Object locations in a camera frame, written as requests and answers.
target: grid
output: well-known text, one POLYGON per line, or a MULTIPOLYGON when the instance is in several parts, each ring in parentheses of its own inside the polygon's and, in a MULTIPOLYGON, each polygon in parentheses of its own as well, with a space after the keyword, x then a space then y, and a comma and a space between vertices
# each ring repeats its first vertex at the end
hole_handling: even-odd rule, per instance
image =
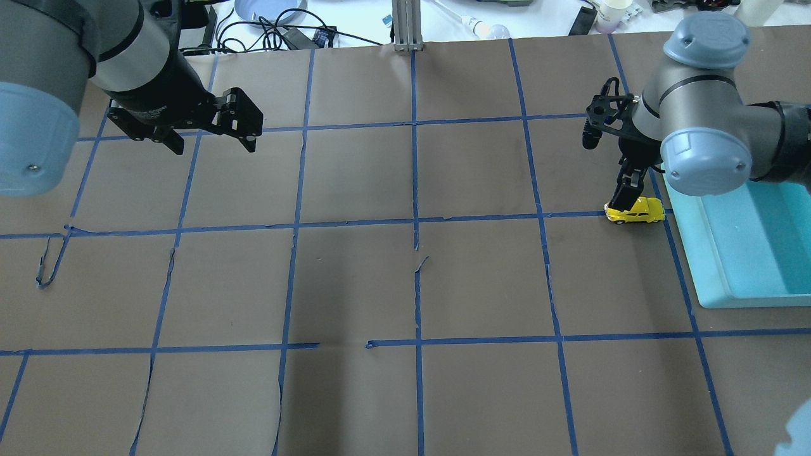
MULTIPOLYGON (((613 58, 616 62, 616 69, 620 74, 620 80, 624 86, 624 90, 629 90, 628 83, 625 79, 623 72, 622 62, 617 52, 616 44, 612 36, 607 36, 613 52, 613 58)), ((549 343, 555 344, 557 351, 557 358, 560 370, 560 381, 562 390, 560 391, 563 396, 564 409, 566 414, 566 424, 569 431, 569 443, 572 454, 579 454, 577 445, 576 422, 577 417, 573 413, 572 394, 569 389, 569 378, 567 373, 565 343, 566 342, 588 342, 588 341, 631 341, 631 340, 651 340, 651 339, 688 339, 694 340, 696 350, 701 360, 703 375, 706 380, 706 387, 709 390, 710 400, 714 410, 714 415, 718 425, 718 433, 723 443, 725 454, 732 455, 733 448, 730 443, 729 436, 727 435, 726 425, 724 423, 723 411, 719 405, 719 400, 715 392, 712 373, 710 371, 710 364, 707 360, 703 340, 706 338, 734 338, 734 337, 752 337, 752 336, 775 336, 775 335, 793 335, 793 334, 811 334, 811 328, 799 327, 788 329, 734 329, 734 330, 714 330, 714 331, 701 331, 698 328, 696 317, 693 312, 693 303, 688 292, 688 284, 685 280, 684 268, 680 262, 678 255, 676 241, 672 232, 672 227, 668 220, 665 220, 663 225, 667 234, 667 241, 669 243, 670 251, 672 254, 672 261, 675 265, 676 272, 679 278, 682 295, 684 298, 684 306, 689 316, 691 326, 690 331, 681 332, 660 332, 660 333, 605 333, 605 334, 563 334, 560 328, 560 322, 557 316, 555 293, 552 286, 551 279, 551 260, 548 250, 547 241, 547 219, 556 217, 601 217, 603 214, 600 211, 582 211, 582 212, 545 212, 543 210, 542 199, 539 192, 538 177, 536 176, 535 168, 535 155, 533 152, 532 140, 530 138, 530 124, 531 120, 543 120, 553 118, 584 118, 584 114, 549 114, 549 115, 528 115, 525 101, 524 88, 521 83, 520 63, 516 55, 513 40, 508 40, 510 58, 513 64, 514 83, 517 90, 517 95, 521 103, 520 116, 508 117, 491 117, 491 118, 452 118, 441 120, 418 120, 418 97, 417 97, 417 59, 416 54, 412 53, 410 56, 410 82, 411 82, 411 120, 407 123, 358 123, 358 124, 340 124, 340 125, 327 125, 327 126, 311 126, 310 122, 310 100, 311 89, 313 81, 313 72, 315 66, 315 51, 310 52, 308 72, 307 72, 307 95, 305 101, 304 118, 301 127, 272 127, 266 128, 264 131, 300 131, 303 138, 303 146, 301 149, 299 160, 298 172, 298 190, 295 205, 294 222, 281 223, 269 226, 184 226, 184 217, 187 210, 187 203, 191 191, 192 180, 195 174, 195 166, 197 162, 198 153, 200 150, 200 141, 203 136, 208 133, 194 132, 184 133, 186 137, 195 138, 194 152, 191 158, 191 166, 188 172, 185 192, 182 200, 182 207, 180 217, 178 219, 177 228, 173 230, 133 230, 133 231, 108 231, 108 232, 94 232, 82 230, 75 226, 68 226, 65 234, 58 233, 32 233, 32 234, 0 234, 0 240, 3 239, 51 239, 61 237, 63 239, 62 247, 58 253, 54 265, 53 276, 58 274, 62 257, 68 249, 69 243, 73 238, 83 237, 104 237, 104 236, 150 236, 161 234, 174 235, 174 247, 172 249, 169 264, 166 270, 166 280, 163 289, 163 294, 160 302, 160 310, 155 325, 154 337, 152 345, 148 347, 102 347, 102 348, 88 348, 88 349, 35 349, 35 350, 22 350, 22 351, 0 351, 0 356, 4 357, 20 357, 21 363, 19 371, 15 377, 15 382, 11 391, 10 400, 5 407, 5 413, 0 423, 0 440, 6 430, 6 426, 10 417, 12 416, 15 397, 19 390, 20 384, 25 379, 25 371, 28 361, 33 356, 43 355, 109 355, 109 354, 149 354, 150 355, 150 379, 152 376, 152 367, 155 362, 157 354, 162 353, 193 353, 193 352, 225 352, 225 351, 278 351, 281 355, 279 364, 278 382, 282 397, 284 397, 285 388, 285 369, 287 364, 287 355, 290 350, 314 350, 319 347, 318 341, 313 343, 290 343, 290 316, 293 305, 294 294, 294 277, 296 273, 296 260, 298 253, 298 235, 299 230, 302 228, 316 228, 316 227, 338 227, 338 226, 371 226, 371 225, 411 225, 414 228, 414 249, 419 250, 420 246, 420 226, 422 224, 431 223, 447 223, 447 222, 481 222, 481 221, 497 221, 497 220, 536 220, 539 229, 539 242, 543 251, 544 270, 538 271, 538 274, 543 274, 547 280, 547 292, 550 301, 550 313, 552 318, 552 325, 554 335, 548 336, 515 336, 515 337, 492 337, 492 338, 423 338, 423 316, 421 309, 421 269, 423 264, 428 260, 426 257, 423 263, 414 271, 414 323, 415 332, 413 339, 392 339, 392 340, 370 340, 366 344, 367 349, 385 349, 385 347, 393 346, 412 346, 415 351, 415 380, 416 380, 416 397, 415 406, 417 410, 417 433, 418 433, 418 453, 423 456, 426 454, 425 443, 425 419, 424 419, 424 397, 423 397, 423 347, 424 346, 457 346, 457 345, 478 345, 478 344, 532 344, 532 343, 549 343), (534 205, 536 211, 534 213, 515 213, 515 214, 500 214, 491 216, 456 216, 456 217, 421 217, 419 212, 419 176, 418 176, 418 160, 419 160, 419 144, 418 144, 418 129, 425 125, 437 124, 451 124, 451 123, 497 123, 521 121, 524 132, 524 141, 526 145, 526 158, 530 170, 530 180, 532 184, 532 194, 534 197, 534 205), (384 219, 384 220, 353 220, 343 222, 302 222, 302 193, 305 175, 305 158, 307 155, 307 134, 309 131, 317 130, 332 130, 332 129, 352 129, 352 128, 378 128, 378 127, 402 127, 410 126, 411 128, 411 161, 413 166, 413 217, 401 219, 384 219), (283 327, 282 342, 280 344, 257 344, 257 345, 227 345, 227 346, 159 346, 161 337, 161 327, 165 315, 166 304, 169 296, 169 290, 172 283, 172 273, 174 271, 174 251, 180 246, 182 236, 187 233, 202 233, 212 231, 234 231, 234 230, 279 230, 289 229, 293 231, 293 246, 290 254, 290 267, 287 282, 287 294, 285 301, 285 319, 283 327)), ((208 89, 211 90, 214 84, 214 78, 217 73, 218 59, 214 58, 214 64, 211 71, 211 77, 208 89)), ((82 183, 79 186, 79 191, 75 198, 75 203, 71 210, 71 217, 74 217, 79 208, 84 193, 85 184, 90 175, 93 161, 96 156, 99 144, 102 141, 111 140, 125 140, 121 136, 104 137, 101 135, 105 127, 106 117, 102 118, 101 125, 98 128, 97 135, 94 138, 81 138, 80 142, 93 142, 90 158, 87 167, 84 171, 82 183)), ((651 180, 654 186, 654 192, 657 197, 662 198, 661 191, 655 180, 651 180)), ((147 399, 144 399, 144 409, 147 406, 147 399)), ((278 435, 277 444, 274 446, 273 455, 278 453, 278 435)), ((136 454, 139 438, 136 435, 132 443, 130 455, 136 454)))

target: yellow toy car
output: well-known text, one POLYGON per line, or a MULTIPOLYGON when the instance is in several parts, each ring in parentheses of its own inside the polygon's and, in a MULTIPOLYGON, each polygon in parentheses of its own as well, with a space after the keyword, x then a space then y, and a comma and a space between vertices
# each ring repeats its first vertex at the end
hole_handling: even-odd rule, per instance
POLYGON ((658 198, 645 198, 644 196, 640 196, 629 211, 610 209, 608 208, 608 203, 606 203, 603 208, 606 211, 608 220, 617 225, 622 225, 626 222, 656 223, 664 220, 664 207, 662 206, 662 201, 658 198))

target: gray robot arm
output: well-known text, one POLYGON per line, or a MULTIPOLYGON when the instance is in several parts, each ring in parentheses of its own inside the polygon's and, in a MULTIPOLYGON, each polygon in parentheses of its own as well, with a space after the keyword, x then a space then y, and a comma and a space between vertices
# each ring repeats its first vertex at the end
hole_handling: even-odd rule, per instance
POLYGON ((679 25, 641 97, 611 96, 608 86, 587 109, 584 146, 605 131, 620 137, 623 159, 609 207, 627 210, 642 193, 650 166, 692 196, 732 191, 747 179, 811 188, 811 122, 805 105, 744 105, 734 68, 749 31, 723 13, 702 12, 679 25), (611 125, 623 122, 622 128, 611 125))
POLYGON ((58 184, 88 77, 113 98, 108 118, 133 140, 182 154, 174 129, 202 128, 255 150, 262 112, 239 88, 208 92, 139 0, 0 0, 0 18, 16 23, 0 27, 0 194, 58 184))

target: white cup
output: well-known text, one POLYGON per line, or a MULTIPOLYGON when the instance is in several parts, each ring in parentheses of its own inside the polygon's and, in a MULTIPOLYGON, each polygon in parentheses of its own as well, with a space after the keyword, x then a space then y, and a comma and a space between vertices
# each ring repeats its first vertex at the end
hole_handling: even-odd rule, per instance
POLYGON ((760 27, 783 4, 783 0, 741 0, 735 17, 750 27, 760 27))
POLYGON ((602 0, 597 11, 597 31, 612 33, 620 26, 620 20, 625 16, 625 10, 631 6, 633 0, 602 0))

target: plastic tray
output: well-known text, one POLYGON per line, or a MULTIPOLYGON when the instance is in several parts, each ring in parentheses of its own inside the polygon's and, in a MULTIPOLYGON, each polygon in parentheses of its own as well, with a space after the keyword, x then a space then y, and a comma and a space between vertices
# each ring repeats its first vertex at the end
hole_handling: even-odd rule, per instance
POLYGON ((667 186, 699 303, 705 308, 811 306, 811 196, 747 182, 720 196, 667 186))

